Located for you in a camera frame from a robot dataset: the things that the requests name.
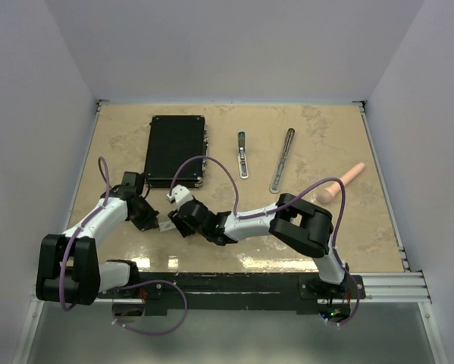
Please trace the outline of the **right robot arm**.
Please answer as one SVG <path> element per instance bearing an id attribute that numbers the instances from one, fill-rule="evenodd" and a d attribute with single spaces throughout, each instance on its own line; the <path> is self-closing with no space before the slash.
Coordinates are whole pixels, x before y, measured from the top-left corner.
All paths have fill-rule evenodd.
<path id="1" fill-rule="evenodd" d="M 273 236 L 303 256 L 313 259 L 324 293 L 340 297 L 349 288 L 349 269 L 336 251 L 341 217 L 289 193 L 262 209 L 213 213 L 182 186 L 167 195 L 175 204 L 168 214 L 183 237 L 199 234 L 217 246 L 238 243 L 251 237 Z"/>

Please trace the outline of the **silver black stapler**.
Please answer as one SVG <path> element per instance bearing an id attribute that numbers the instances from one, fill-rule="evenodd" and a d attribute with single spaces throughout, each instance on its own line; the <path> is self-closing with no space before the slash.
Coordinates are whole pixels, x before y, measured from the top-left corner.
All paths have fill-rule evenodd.
<path id="1" fill-rule="evenodd" d="M 277 194 L 280 192 L 280 187 L 282 184 L 283 173 L 286 167 L 286 161 L 290 153 L 290 149 L 293 144 L 294 136 L 295 136 L 295 129 L 289 128 L 286 132 L 286 136 L 283 143 L 283 148 L 280 153 L 280 158 L 277 163 L 277 167 L 274 172 L 274 176 L 269 186 L 269 191 L 273 194 Z"/>

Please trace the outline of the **small staple box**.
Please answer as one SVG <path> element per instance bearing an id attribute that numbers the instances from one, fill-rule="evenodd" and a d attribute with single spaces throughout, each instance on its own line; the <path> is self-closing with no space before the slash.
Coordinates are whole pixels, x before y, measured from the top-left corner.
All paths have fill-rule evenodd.
<path id="1" fill-rule="evenodd" d="M 159 225 L 160 232 L 170 231 L 176 228 L 173 222 L 171 221 L 163 221 Z"/>

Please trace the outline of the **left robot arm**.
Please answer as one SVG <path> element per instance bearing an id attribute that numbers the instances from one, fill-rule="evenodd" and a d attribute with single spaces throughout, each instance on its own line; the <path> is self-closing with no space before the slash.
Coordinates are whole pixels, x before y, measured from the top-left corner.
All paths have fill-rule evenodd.
<path id="1" fill-rule="evenodd" d="M 158 228 L 158 211 L 142 194 L 145 185 L 142 174 L 124 173 L 121 183 L 104 192 L 85 218 L 61 234 L 42 239 L 36 277 L 39 300 L 60 303 L 68 311 L 75 305 L 91 305 L 108 290 L 115 289 L 123 297 L 139 293 L 137 264 L 124 259 L 101 264 L 98 247 L 126 221 L 139 231 Z"/>

